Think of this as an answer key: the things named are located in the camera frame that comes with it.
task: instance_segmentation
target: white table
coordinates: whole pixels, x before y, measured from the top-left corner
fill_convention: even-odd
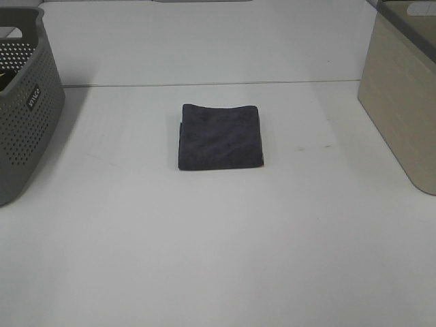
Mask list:
[[[364,0],[44,3],[66,85],[359,80]]]
[[[2,326],[434,326],[436,201],[357,86],[67,89],[0,212]],[[189,102],[259,106],[265,167],[178,171]]]

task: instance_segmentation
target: folded towel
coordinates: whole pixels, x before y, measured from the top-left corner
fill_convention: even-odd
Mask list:
[[[180,170],[263,165],[259,112],[255,106],[220,109],[183,106],[178,148]]]

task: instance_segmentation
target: dark gray towel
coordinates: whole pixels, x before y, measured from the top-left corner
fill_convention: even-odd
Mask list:
[[[180,170],[263,165],[259,112],[255,106],[220,109],[183,106],[178,148]]]

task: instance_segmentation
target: basket handle hole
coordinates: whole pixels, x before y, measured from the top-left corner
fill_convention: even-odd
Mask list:
[[[18,27],[1,27],[10,33],[6,36],[7,39],[20,39],[22,38],[22,31]]]

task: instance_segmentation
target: storage bin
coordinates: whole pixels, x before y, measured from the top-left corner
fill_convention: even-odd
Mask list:
[[[0,91],[0,205],[16,198],[38,164],[64,105],[64,91],[36,7],[0,8],[0,26],[21,38],[0,39],[0,72],[15,75]]]
[[[409,15],[416,2],[378,3],[358,98],[412,183],[436,195],[436,16]]]

